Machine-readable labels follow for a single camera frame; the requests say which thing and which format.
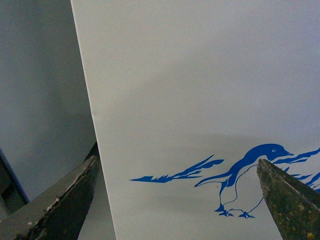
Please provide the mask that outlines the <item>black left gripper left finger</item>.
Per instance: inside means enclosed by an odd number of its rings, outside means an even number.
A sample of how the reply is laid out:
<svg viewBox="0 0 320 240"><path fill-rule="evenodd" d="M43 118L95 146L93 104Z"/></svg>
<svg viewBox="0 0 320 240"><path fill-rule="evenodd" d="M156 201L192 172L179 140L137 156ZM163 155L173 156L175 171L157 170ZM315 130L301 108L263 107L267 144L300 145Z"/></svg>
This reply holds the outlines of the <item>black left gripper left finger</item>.
<svg viewBox="0 0 320 240"><path fill-rule="evenodd" d="M76 240L90 209L99 172L97 156L0 223L2 240Z"/></svg>

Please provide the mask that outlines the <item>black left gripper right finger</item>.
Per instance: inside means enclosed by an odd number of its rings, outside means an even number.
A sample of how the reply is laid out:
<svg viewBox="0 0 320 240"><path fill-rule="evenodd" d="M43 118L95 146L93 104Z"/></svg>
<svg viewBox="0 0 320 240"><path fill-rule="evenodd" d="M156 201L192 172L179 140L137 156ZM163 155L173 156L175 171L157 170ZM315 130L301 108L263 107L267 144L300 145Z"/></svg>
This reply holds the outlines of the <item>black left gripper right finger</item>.
<svg viewBox="0 0 320 240"><path fill-rule="evenodd" d="M320 238L320 194L266 159L257 175L264 201L284 240Z"/></svg>

